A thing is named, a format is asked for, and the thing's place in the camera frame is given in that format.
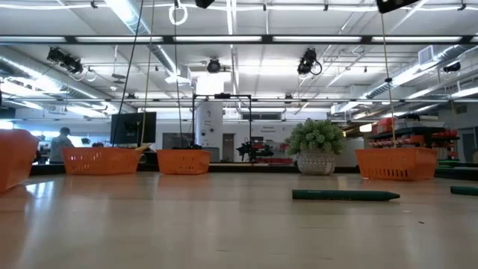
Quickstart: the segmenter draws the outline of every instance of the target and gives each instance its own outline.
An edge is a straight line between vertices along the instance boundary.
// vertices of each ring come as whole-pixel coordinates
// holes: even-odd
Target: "orange basket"
[[[38,142],[38,138],[26,130],[0,130],[0,191],[28,178]]]
[[[117,148],[63,148],[68,175],[119,175],[136,173],[141,152]]]
[[[356,149],[356,156],[365,178],[424,180],[433,179],[438,152],[421,147]]]
[[[157,151],[159,171],[166,175],[207,173],[211,153],[199,149],[162,149]]]

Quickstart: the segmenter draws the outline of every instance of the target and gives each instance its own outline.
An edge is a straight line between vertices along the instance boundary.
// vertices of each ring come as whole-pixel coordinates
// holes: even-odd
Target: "person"
[[[50,164],[63,164],[63,148],[75,147],[68,138],[69,129],[63,127],[60,129],[60,135],[52,139],[52,151],[50,152]]]

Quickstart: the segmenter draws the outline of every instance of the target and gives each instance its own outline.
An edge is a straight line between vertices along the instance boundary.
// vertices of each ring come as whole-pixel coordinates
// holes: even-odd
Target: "ventilation duct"
[[[129,31],[132,34],[136,34],[136,28],[138,23],[140,23],[140,27],[138,28],[138,35],[147,35],[152,33],[151,29],[143,18],[138,21],[139,10],[137,9],[135,1],[105,0],[105,2],[108,4],[111,10],[123,21],[123,23],[126,25],[126,27],[128,27]],[[151,53],[158,59],[158,61],[163,65],[169,75],[171,75],[172,77],[181,75],[181,70],[177,70],[173,60],[171,60],[170,56],[168,56],[168,54],[161,46],[148,45],[147,47],[151,51]]]
[[[86,96],[91,99],[110,99],[111,96],[93,89],[79,81],[75,81],[68,75],[64,75],[51,67],[48,67],[32,58],[24,56],[23,54],[9,49],[5,46],[0,46],[0,64],[4,67],[9,67],[11,70],[20,70],[23,76],[31,80],[40,82],[43,87],[39,87],[49,93],[50,90],[62,90],[69,88],[72,92],[70,95],[74,96]],[[4,78],[10,77],[9,75],[2,75]],[[119,109],[119,104],[114,104],[115,108]],[[123,106],[124,111],[135,113],[137,109],[130,105]]]
[[[405,69],[401,69],[397,72],[393,72],[390,74],[390,77],[393,78],[392,82],[390,83],[390,90],[394,89],[395,87],[400,86],[401,84],[405,84],[419,76],[423,75],[426,71],[443,65],[453,59],[457,58],[461,54],[465,53],[467,50],[472,49],[473,45],[454,45],[454,46],[445,46],[443,49],[439,49],[438,47],[427,47],[424,50],[419,52],[420,61],[414,62],[413,64],[408,65]],[[366,94],[363,95],[364,98],[372,99],[375,96],[378,96],[381,93],[384,93],[388,90],[389,85],[386,82],[379,81],[375,83]]]

